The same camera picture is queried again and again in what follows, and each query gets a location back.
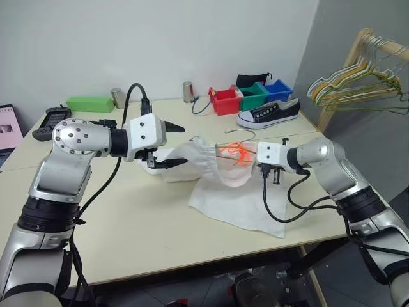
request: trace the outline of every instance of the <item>black connector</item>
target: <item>black connector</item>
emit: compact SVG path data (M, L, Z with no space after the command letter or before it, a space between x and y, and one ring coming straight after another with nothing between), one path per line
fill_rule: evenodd
M272 166L271 164L267 164L267 163L261 163L261 164L258 164L258 166L260 167L263 178L267 178L268 174L274 168L274 166Z
M152 105L148 98L141 99L141 115L152 113Z
M91 123L94 123L95 125L101 125L104 127L108 127L110 129L112 128L116 128L116 120L108 120L108 119L104 119L104 120L91 120Z

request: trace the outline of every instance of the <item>small metal cylinder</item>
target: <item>small metal cylinder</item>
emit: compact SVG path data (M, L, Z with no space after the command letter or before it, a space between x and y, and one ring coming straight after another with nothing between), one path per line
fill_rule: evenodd
M118 109L123 109L125 107L125 94L121 88L113 88L111 90L111 96L114 101L114 105Z
M190 81L183 82L183 101L186 103L194 101L193 84Z

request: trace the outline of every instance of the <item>black controller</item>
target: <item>black controller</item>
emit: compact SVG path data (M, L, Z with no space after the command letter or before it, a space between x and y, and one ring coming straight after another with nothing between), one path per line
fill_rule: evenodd
M71 116L71 109L67 107L51 107L45 110L45 118L37 130L34 130L32 135L37 141L50 141L52 139L52 130L54 127L65 118Z

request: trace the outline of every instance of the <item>storage bin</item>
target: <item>storage bin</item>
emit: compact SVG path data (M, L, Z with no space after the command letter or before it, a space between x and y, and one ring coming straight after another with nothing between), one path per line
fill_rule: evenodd
M269 92L260 82L255 82L249 88L239 88L243 94L240 110L247 111L261 106L266 102Z
M233 86L228 90L222 91L215 91L213 88L210 88L209 96L215 113L219 116L236 114L240 110L240 101L242 98L237 96Z
M289 88L284 82L278 79L271 85L265 85L265 89L270 93L267 97L267 102L281 100L285 102L288 97L293 93L293 90Z

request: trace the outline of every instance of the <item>wire hanger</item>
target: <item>wire hanger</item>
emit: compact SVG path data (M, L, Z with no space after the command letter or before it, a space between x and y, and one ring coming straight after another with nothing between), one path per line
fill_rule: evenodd
M249 129L233 129L233 130L230 130L230 131L225 131L224 133L232 133L232 132L236 132L236 131L246 131L246 132L250 132L253 136L251 137L251 138L249 138L249 139L245 139L245 140L243 140L243 141L240 141L239 143L241 144L241 143L244 143L244 142L248 142L248 141L251 141L252 139L254 139L255 137L256 137L256 133L254 132L254 131L252 131L252 130L249 130Z
M382 58L376 64L379 62L387 59L389 56L394 55L398 56L402 54L404 51L407 50L408 47L401 46L388 56ZM379 75L379 74L374 74L376 75L381 82L379 83L374 83L370 84L369 86L364 86L359 88L357 91L353 91L350 93L347 93L346 97L345 95L338 95L337 97L334 95L329 95L327 98L331 98L329 100L329 103L326 106L327 111L352 111L352 110L359 110L359 111L388 111L391 113L396 113L400 115L406 115L409 113L409 105L402 107L402 106L388 106L388 107L339 107L340 104L347 104L347 103L356 103L356 102L365 102L369 98L377 98L377 100L383 100L383 99L390 99L399 96L399 101L400 102L407 102L409 99L403 99L403 95L407 95L408 93L402 93L401 90L401 84L399 81L399 77L397 74L404 69L405 66L407 66L409 62L405 61L400 61L392 70L387 69L385 72L388 73L387 77L384 75ZM376 88L379 87L380 84L385 84L387 87L384 88ZM394 96L388 96L388 97L382 97L378 98L381 96L385 96L386 94L393 94L395 93Z
M362 59L362 55L365 54L365 57L369 58L369 61L367 63L364 62L364 65L361 65L360 67L358 67L358 69L354 69L354 71L347 71L347 73L341 74L341 77L336 80L336 83L324 83L319 86L317 90L314 91L315 95L312 97L316 105L326 106L328 111L329 109L331 109L331 111L335 111L336 108L334 106L336 105L336 103L356 102L356 100L358 99L362 101L362 99L364 98L373 98L390 93L401 93L399 78L396 77L396 73L391 73L395 68L392 71L376 71L377 67L375 67L375 64L378 64L376 60L376 52L380 46L385 45L387 42L389 42L389 40L383 39L380 36L372 35L368 43L366 43L364 50L361 50L362 54L360 57L360 59ZM362 79L363 77L370 74L377 76L377 78L381 79L382 81L360 88L346 88L346 86L351 82Z
M366 53L367 51L367 45L361 44L359 47L360 50L360 56L357 60L357 62L355 64L352 64L350 66L341 68L340 70L334 72L333 74L331 74L331 76L327 79L324 78L319 78L317 81L313 82L307 92L307 95L309 97L313 97L313 100L316 96L317 93L319 93L321 91L322 88L325 87L325 85L329 85L329 84L333 84L336 83L335 81L338 79L340 79L339 77L341 77L343 74L351 74L357 71L357 68L360 68L359 70L362 70L364 68L363 65L365 65L366 63L364 62L365 57L364 57L364 53Z

